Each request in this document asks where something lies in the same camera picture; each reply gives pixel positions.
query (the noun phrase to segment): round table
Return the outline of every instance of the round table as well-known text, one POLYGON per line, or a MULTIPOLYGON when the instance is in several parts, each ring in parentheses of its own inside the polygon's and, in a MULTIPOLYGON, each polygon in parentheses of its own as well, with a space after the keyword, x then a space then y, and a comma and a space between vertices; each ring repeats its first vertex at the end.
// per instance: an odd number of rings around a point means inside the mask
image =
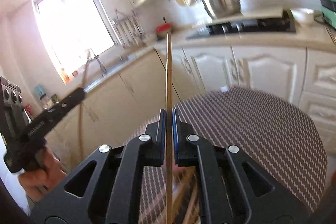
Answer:
MULTIPOLYGON (((175 105, 182 122, 216 146, 236 144, 313 212, 325 187, 327 156, 313 121, 288 102, 264 92, 231 87, 198 95, 175 105)), ((132 137, 145 132, 153 117, 132 137)), ((139 223, 158 217, 149 208, 162 197, 164 172, 146 167, 139 223)))

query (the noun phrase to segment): gas stove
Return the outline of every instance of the gas stove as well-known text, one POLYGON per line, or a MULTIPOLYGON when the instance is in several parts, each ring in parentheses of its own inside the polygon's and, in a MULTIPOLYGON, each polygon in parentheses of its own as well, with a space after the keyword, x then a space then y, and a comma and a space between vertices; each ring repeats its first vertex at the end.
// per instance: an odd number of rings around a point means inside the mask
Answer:
POLYGON ((234 33, 250 32, 296 32, 294 19, 291 19, 287 11, 283 11, 282 17, 239 19, 227 22, 206 25, 197 30, 187 39, 205 38, 213 35, 228 35, 234 33))

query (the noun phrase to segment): sink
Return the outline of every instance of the sink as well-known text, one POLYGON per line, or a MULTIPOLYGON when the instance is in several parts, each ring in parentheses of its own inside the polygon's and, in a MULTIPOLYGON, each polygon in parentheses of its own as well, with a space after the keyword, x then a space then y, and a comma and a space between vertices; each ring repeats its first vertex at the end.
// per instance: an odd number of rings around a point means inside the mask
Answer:
POLYGON ((127 55, 127 56, 120 56, 120 58, 117 61, 113 62, 110 66, 106 67, 107 74, 105 76, 102 76, 99 79, 95 80, 93 83, 88 85, 84 89, 84 91, 88 92, 93 87, 100 84, 105 78, 108 78, 109 76, 113 75, 116 71, 118 71, 120 68, 122 68, 125 63, 127 63, 128 61, 130 61, 134 58, 135 58, 135 55, 133 55, 133 54, 130 54, 130 55, 127 55))

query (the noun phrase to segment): bright window pane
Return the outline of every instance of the bright window pane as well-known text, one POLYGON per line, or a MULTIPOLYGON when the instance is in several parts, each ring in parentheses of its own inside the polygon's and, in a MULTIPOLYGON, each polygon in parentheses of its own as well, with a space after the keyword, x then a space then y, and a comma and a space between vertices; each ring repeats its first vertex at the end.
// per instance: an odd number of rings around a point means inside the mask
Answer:
POLYGON ((114 45, 93 0, 43 0, 38 4, 44 37, 69 75, 114 45))

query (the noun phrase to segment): kitchen counter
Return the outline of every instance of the kitchen counter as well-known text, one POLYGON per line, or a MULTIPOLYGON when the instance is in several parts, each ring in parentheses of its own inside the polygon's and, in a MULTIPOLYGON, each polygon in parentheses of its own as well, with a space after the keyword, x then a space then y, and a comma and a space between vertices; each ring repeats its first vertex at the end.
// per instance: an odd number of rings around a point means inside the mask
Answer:
MULTIPOLYGON (((333 43, 326 28, 317 22, 307 27, 302 27, 299 24, 296 24, 296 33, 243 33, 187 39, 187 37, 193 35, 196 31, 196 28, 189 28, 173 33, 171 37, 172 48, 210 47, 225 45, 255 45, 310 48, 319 51, 336 53, 336 45, 333 43)), ((142 56, 146 55, 148 52, 164 49, 166 49, 166 40, 162 39, 158 42, 153 41, 151 44, 135 50, 135 52, 130 53, 132 55, 132 58, 130 60, 118 66, 117 68, 109 70, 107 77, 99 78, 94 83, 90 84, 85 90, 88 93, 96 90, 110 77, 117 75, 127 66, 129 66, 142 56)))

